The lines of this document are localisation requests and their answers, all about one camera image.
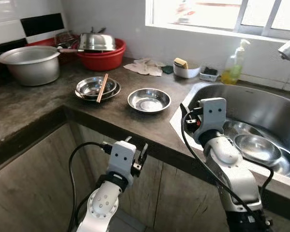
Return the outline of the wooden kitchen cabinet front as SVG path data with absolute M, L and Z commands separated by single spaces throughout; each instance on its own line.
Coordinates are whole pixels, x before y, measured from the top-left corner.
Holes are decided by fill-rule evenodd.
M 66 232 L 72 210 L 69 156 L 83 142 L 113 139 L 69 123 L 0 170 L 0 232 Z M 110 232 L 229 232 L 211 184 L 149 157 L 120 197 Z

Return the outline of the small white rectangular tray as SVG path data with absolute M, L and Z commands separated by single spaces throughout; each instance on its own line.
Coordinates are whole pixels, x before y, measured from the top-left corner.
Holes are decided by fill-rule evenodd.
M 202 73 L 203 69 L 204 68 L 202 68 L 200 73 L 199 73 L 199 78 L 201 80 L 207 80 L 207 81 L 210 81 L 210 82 L 215 82 L 218 79 L 218 75 L 217 76 L 213 76 L 213 75 L 207 75 L 207 74 Z

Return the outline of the white ceramic bowl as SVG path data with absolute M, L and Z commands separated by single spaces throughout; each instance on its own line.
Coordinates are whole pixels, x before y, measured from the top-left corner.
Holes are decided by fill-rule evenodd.
M 201 66 L 194 66 L 191 64 L 188 64 L 188 69 L 183 69 L 179 66 L 176 66 L 175 64 L 174 67 L 174 75 L 182 77 L 184 79 L 191 79 L 196 77 L 201 70 Z

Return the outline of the shallow stainless steel bowl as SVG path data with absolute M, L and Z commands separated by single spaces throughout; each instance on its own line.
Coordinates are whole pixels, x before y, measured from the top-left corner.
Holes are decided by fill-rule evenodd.
M 89 86 L 83 86 L 80 89 L 76 89 L 75 95 L 82 100 L 86 101 L 96 101 L 97 100 L 97 93 L 99 92 L 100 83 L 90 87 Z M 101 97 L 101 101 L 105 101 L 106 99 L 110 99 L 111 97 L 114 97 L 121 91 L 121 85 L 116 84 L 116 88 L 113 91 L 104 93 Z

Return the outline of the yellow sponge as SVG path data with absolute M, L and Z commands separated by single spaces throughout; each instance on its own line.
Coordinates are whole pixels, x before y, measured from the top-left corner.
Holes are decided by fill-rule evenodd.
M 183 68 L 183 69 L 188 69 L 189 68 L 188 62 L 186 60 L 184 60 L 184 59 L 181 59 L 181 58 L 175 58 L 174 59 L 174 64 L 176 66 L 179 66 L 179 67 Z

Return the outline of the yellow dish soap pump bottle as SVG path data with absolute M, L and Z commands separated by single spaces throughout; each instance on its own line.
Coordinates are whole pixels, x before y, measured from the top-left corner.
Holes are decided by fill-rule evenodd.
M 235 85 L 239 80 L 242 68 L 244 66 L 244 56 L 247 46 L 250 42 L 245 39 L 240 40 L 239 47 L 235 50 L 235 53 L 229 57 L 225 64 L 224 71 L 220 77 L 220 81 L 223 84 Z

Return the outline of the stainless steel sink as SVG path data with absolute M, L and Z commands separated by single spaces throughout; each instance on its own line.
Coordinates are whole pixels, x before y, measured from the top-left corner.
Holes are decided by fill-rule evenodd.
M 290 99 L 267 91 L 225 84 L 198 83 L 182 104 L 196 108 L 201 99 L 227 100 L 227 119 L 245 122 L 290 152 Z

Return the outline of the beige dish cloth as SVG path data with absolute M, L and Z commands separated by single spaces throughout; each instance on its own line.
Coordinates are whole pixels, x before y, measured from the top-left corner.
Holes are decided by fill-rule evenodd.
M 134 62 L 126 64 L 123 68 L 141 75 L 161 76 L 162 68 L 166 66 L 162 62 L 151 59 L 136 59 Z

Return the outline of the red plastic basin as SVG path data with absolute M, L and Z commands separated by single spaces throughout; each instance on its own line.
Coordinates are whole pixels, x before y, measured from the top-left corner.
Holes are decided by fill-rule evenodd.
M 118 68 L 123 61 L 124 52 L 127 49 L 125 42 L 116 38 L 116 50 L 103 53 L 77 53 L 83 66 L 91 71 L 109 71 Z

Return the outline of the domed steel lid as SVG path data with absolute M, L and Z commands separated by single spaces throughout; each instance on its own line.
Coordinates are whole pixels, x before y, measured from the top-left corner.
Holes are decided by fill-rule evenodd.
M 114 51 L 116 40 L 111 35 L 102 33 L 81 33 L 78 49 L 93 51 Z

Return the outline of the large stainless steel bowl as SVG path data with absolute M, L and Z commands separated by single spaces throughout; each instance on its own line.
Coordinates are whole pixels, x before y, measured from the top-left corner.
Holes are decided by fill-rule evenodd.
M 271 168 L 278 174 L 290 177 L 290 152 L 282 146 L 278 146 L 278 148 L 281 152 L 281 157 L 271 166 Z

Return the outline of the large aluminium pot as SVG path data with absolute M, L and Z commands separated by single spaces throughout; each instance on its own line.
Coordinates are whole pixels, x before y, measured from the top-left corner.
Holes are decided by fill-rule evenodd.
M 0 63 L 22 86 L 43 86 L 59 78 L 59 55 L 52 46 L 24 46 L 2 53 Z

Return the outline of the grey window frame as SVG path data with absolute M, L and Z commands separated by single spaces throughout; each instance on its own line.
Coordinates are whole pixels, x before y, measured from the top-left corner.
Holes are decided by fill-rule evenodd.
M 290 40 L 290 0 L 146 0 L 147 25 Z

